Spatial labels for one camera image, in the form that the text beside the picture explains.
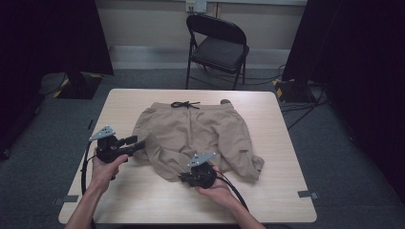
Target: wall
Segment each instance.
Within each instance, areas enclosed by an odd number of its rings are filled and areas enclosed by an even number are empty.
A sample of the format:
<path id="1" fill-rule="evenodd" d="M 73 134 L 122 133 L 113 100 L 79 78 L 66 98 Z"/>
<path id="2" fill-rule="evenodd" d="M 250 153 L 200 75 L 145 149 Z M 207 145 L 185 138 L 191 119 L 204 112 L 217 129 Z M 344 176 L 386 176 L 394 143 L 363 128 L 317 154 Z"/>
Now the wall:
<path id="1" fill-rule="evenodd" d="M 241 27 L 252 49 L 289 50 L 305 8 L 305 4 L 297 3 L 304 1 L 289 2 L 289 6 L 209 2 L 207 15 L 218 12 L 222 19 Z M 96 4 L 109 46 L 188 45 L 184 1 L 96 0 Z"/>

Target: black cable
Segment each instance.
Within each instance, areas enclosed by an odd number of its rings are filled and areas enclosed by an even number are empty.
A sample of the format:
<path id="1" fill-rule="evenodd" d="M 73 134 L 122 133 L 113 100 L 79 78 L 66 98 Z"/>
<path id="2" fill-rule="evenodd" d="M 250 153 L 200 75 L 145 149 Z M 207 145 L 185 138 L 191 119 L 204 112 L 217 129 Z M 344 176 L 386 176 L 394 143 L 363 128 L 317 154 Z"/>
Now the black cable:
<path id="1" fill-rule="evenodd" d="M 280 108 L 302 108 L 302 107 L 308 107 L 310 108 L 312 105 L 310 103 L 304 103 L 304 104 L 296 104 L 296 103 L 290 103 L 290 104 L 285 104 L 285 105 L 280 105 Z"/>
<path id="2" fill-rule="evenodd" d="M 312 112 L 312 111 L 315 109 L 315 106 L 318 106 L 318 105 L 319 105 L 319 101 L 321 100 L 321 98 L 322 98 L 322 96 L 323 96 L 323 94 L 324 94 L 324 92 L 325 92 L 325 89 L 326 89 L 326 87 L 323 87 L 323 88 L 322 88 L 322 92 L 321 92 L 321 94 L 319 95 L 318 99 L 316 100 L 315 105 L 312 105 L 312 107 L 311 107 L 305 114 L 303 114 L 303 115 L 302 115 L 300 118 L 298 118 L 294 123 L 292 123 L 292 124 L 287 128 L 288 131 L 289 131 L 289 129 L 291 129 L 295 124 L 297 124 L 300 120 L 302 120 L 305 116 L 307 116 L 307 114 L 309 114 L 310 112 Z"/>
<path id="3" fill-rule="evenodd" d="M 45 94 L 42 94 L 42 95 L 46 96 L 46 95 L 49 95 L 49 94 L 52 94 L 52 93 L 56 92 L 58 89 L 60 89 L 60 87 L 62 87 L 63 82 L 65 82 L 65 79 L 66 79 L 66 73 L 63 74 L 62 82 L 60 82 L 59 85 L 55 89 L 53 89 L 52 91 L 47 92 Z"/>
<path id="4" fill-rule="evenodd" d="M 283 68 L 283 66 L 285 67 L 286 65 L 280 65 L 280 67 L 279 67 L 279 75 L 282 75 L 282 74 L 280 73 L 280 71 L 281 71 L 281 68 Z"/>
<path id="5" fill-rule="evenodd" d="M 90 149 L 91 144 L 92 144 L 91 141 L 89 141 L 87 143 L 86 152 L 84 153 L 84 158 L 83 158 L 83 165 L 81 167 L 81 194 L 82 195 L 84 195 L 84 193 L 86 193 L 87 165 L 89 164 L 90 159 L 95 157 L 95 156 L 92 156 L 89 159 L 87 159 L 87 156 L 89 155 L 89 149 Z M 96 223 L 95 223 L 94 219 L 92 219 L 90 225 L 91 225 L 92 229 L 96 229 Z"/>
<path id="6" fill-rule="evenodd" d="M 207 75 L 209 75 L 209 76 L 212 76 L 212 77 L 214 77 L 214 78 L 218 78 L 218 79 L 227 81 L 227 82 L 233 83 L 233 81 L 226 80 L 226 79 L 223 79 L 223 78 L 221 78 L 221 77 L 228 77 L 228 78 L 231 78 L 231 77 L 234 78 L 234 77 L 236 77 L 235 75 L 229 75 L 229 74 L 210 73 L 209 71 L 206 71 L 205 69 L 203 69 L 203 67 L 202 67 L 200 64 L 197 64 L 197 63 L 196 63 L 196 65 L 197 65 L 198 69 L 199 69 L 202 73 L 207 74 Z M 279 77 L 279 76 L 281 76 L 281 75 L 279 74 L 279 75 L 272 76 L 272 77 L 267 77 L 267 78 L 245 77 L 245 79 L 253 79 L 253 80 L 269 80 L 269 79 L 271 79 L 271 80 L 272 80 L 272 79 L 277 78 L 277 77 Z"/>
<path id="7" fill-rule="evenodd" d="M 249 209 L 247 208 L 247 205 L 245 203 L 244 198 L 242 198 L 242 195 L 239 193 L 239 191 L 235 188 L 235 186 L 233 186 L 232 182 L 230 182 L 230 180 L 228 178 L 226 178 L 226 176 L 221 173 L 220 171 L 216 171 L 215 172 L 221 174 L 223 177 L 218 177 L 217 179 L 222 180 L 223 182 L 225 182 L 233 191 L 233 193 L 236 195 L 236 197 L 238 197 L 239 201 L 242 203 L 242 205 L 244 206 L 244 208 L 247 210 L 247 212 L 249 211 Z"/>
<path id="8" fill-rule="evenodd" d="M 266 82 L 262 82 L 262 83 L 253 83 L 253 84 L 244 84 L 244 85 L 247 85 L 247 86 L 254 86 L 254 85 L 262 85 L 262 84 L 267 84 L 267 83 L 271 83 L 271 82 L 273 82 L 273 80 L 274 79 L 277 79 L 278 77 L 280 77 L 281 75 L 276 75 L 276 76 L 273 76 L 273 77 L 271 77 L 271 78 L 269 78 L 269 80 L 268 81 L 266 81 Z"/>
<path id="9" fill-rule="evenodd" d="M 232 191 L 235 193 L 236 197 L 238 197 L 239 201 L 242 203 L 242 205 L 244 206 L 244 208 L 247 210 L 247 212 L 249 211 L 249 209 L 247 208 L 247 205 L 245 203 L 244 198 L 242 198 L 241 194 L 238 192 L 238 190 L 235 188 L 235 186 L 233 186 L 229 181 L 225 180 L 222 177 L 217 177 L 217 179 L 222 180 L 223 182 L 225 182 L 231 189 Z"/>
<path id="10" fill-rule="evenodd" d="M 339 3 L 339 6 L 337 7 L 337 10 L 335 11 L 332 20 L 334 20 L 334 18 L 336 17 L 336 14 L 337 14 L 337 12 L 339 11 L 341 5 L 342 5 L 342 1 Z M 331 28 L 331 26 L 328 27 L 327 34 L 329 34 L 329 32 L 330 32 L 330 28 Z M 327 39 L 324 39 L 324 40 L 322 41 L 321 48 L 324 47 L 324 45 L 325 45 L 325 43 L 326 43 L 326 40 L 327 40 Z M 321 56 L 321 55 L 318 53 L 317 56 L 316 56 L 315 62 L 318 62 L 318 59 L 319 59 L 320 56 Z M 314 68 L 315 68 L 315 65 L 313 65 L 312 70 L 311 70 L 311 73 L 314 72 Z M 324 91 L 325 91 L 325 88 L 326 88 L 326 85 L 325 85 L 325 87 L 323 87 L 323 89 L 322 89 L 321 95 L 319 96 L 318 101 L 316 102 L 317 104 L 319 103 L 319 100 L 321 99 L 322 94 L 323 94 Z M 301 116 L 300 118 L 298 118 L 297 121 L 295 121 L 292 125 L 290 125 L 290 126 L 288 127 L 288 130 L 289 130 L 292 126 L 294 126 L 296 123 L 298 123 L 299 120 L 301 120 L 302 118 L 304 118 L 304 116 L 306 116 L 306 115 L 309 114 L 311 111 L 313 111 L 314 109 L 315 109 L 315 106 L 313 106 L 313 107 L 312 107 L 309 111 L 307 111 L 303 116 Z"/>
<path id="11" fill-rule="evenodd" d="M 305 110 L 305 109 L 312 108 L 312 107 L 319 107 L 321 105 L 327 104 L 328 102 L 329 102 L 329 100 L 327 99 L 316 105 L 310 105 L 310 104 L 295 105 L 295 107 L 289 108 L 289 109 L 281 111 L 281 112 L 283 113 L 283 115 L 286 115 L 288 112 L 295 112 L 295 111 Z"/>

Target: wrist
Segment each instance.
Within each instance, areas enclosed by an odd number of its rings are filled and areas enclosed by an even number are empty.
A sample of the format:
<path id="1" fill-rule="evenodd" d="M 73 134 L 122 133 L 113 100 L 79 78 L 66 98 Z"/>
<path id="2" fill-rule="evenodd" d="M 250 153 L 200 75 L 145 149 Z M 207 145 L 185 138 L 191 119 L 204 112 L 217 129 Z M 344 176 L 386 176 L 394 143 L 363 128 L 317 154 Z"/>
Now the wrist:
<path id="1" fill-rule="evenodd" d="M 94 182 L 90 182 L 89 187 L 86 190 L 85 194 L 91 195 L 91 196 L 96 196 L 96 197 L 101 197 L 104 194 L 105 191 L 103 191 L 103 188 L 101 185 L 98 185 Z"/>
<path id="2" fill-rule="evenodd" d="M 229 209 L 230 211 L 233 211 L 235 209 L 237 209 L 239 207 L 239 205 L 242 206 L 241 202 L 238 201 L 235 197 L 230 196 L 228 197 L 228 199 L 226 200 L 224 207 L 226 207 L 227 209 Z"/>

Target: khaki pants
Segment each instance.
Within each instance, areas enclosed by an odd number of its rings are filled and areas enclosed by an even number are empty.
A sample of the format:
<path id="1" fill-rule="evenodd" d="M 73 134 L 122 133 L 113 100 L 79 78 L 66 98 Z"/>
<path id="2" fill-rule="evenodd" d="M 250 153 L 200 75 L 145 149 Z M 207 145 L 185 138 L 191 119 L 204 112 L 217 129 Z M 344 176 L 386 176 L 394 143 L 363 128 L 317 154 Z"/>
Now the khaki pants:
<path id="1" fill-rule="evenodd" d="M 190 171 L 187 164 L 194 154 L 216 152 L 211 164 L 258 179 L 265 162 L 253 155 L 245 121 L 232 104 L 194 106 L 199 109 L 162 103 L 146 109 L 133 131 L 146 147 L 135 156 L 149 159 L 161 177 L 177 181 L 179 173 Z"/>

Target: table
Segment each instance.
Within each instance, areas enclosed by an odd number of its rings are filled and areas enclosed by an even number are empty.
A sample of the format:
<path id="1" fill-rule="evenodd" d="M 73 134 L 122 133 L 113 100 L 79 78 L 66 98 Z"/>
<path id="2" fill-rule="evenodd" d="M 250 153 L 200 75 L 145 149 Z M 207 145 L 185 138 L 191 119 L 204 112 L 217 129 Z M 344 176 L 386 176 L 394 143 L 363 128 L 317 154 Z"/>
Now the table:
<path id="1" fill-rule="evenodd" d="M 229 99 L 244 118 L 254 154 L 265 160 L 256 182 L 244 180 L 234 172 L 225 174 L 244 197 L 250 213 L 262 223 L 315 221 L 311 198 L 300 198 L 297 193 L 308 188 L 273 93 L 114 89 L 108 95 L 94 133 L 110 125 L 118 139 L 130 136 L 139 115 L 153 102 L 199 101 L 212 105 L 220 104 L 223 98 Z M 81 164 L 69 196 L 81 198 L 80 169 Z M 96 208 L 96 223 L 236 223 L 227 210 L 194 189 L 159 177 L 149 161 L 130 157 L 119 170 Z M 89 163 L 88 183 L 91 174 L 92 164 Z M 77 202 L 64 203 L 59 221 L 66 223 L 76 206 Z"/>

